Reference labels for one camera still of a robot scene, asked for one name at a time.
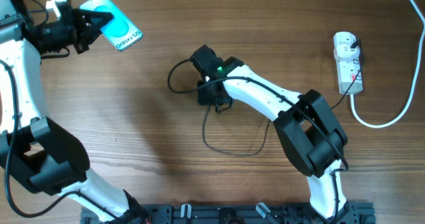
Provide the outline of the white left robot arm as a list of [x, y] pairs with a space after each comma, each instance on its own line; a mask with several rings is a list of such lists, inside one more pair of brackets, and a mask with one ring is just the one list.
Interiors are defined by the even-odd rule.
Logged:
[[66, 57], [71, 49], [87, 51], [112, 14], [50, 0], [39, 11], [54, 12], [57, 20], [35, 23], [25, 3], [1, 0], [1, 167], [7, 202], [26, 216], [11, 195], [14, 179], [31, 193], [73, 199], [100, 223], [150, 223], [134, 197], [91, 168], [80, 140], [50, 118], [41, 83], [44, 59]]

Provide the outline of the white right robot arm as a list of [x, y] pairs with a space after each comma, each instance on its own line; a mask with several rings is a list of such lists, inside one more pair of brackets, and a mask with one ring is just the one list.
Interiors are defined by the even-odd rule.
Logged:
[[307, 178], [311, 207], [322, 219], [338, 222], [347, 202], [340, 178], [348, 169], [347, 135], [324, 97], [316, 90], [302, 94], [279, 87], [206, 45], [189, 60], [201, 75], [198, 89], [208, 90], [217, 106], [239, 100], [273, 123], [287, 159]]

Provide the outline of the Samsung Galaxy smartphone teal screen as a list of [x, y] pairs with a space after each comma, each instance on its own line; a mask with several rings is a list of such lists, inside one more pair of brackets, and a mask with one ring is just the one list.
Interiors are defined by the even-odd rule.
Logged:
[[112, 2], [112, 0], [87, 0], [80, 9], [109, 12], [113, 19], [100, 30], [117, 51], [124, 51], [143, 38], [142, 31]]

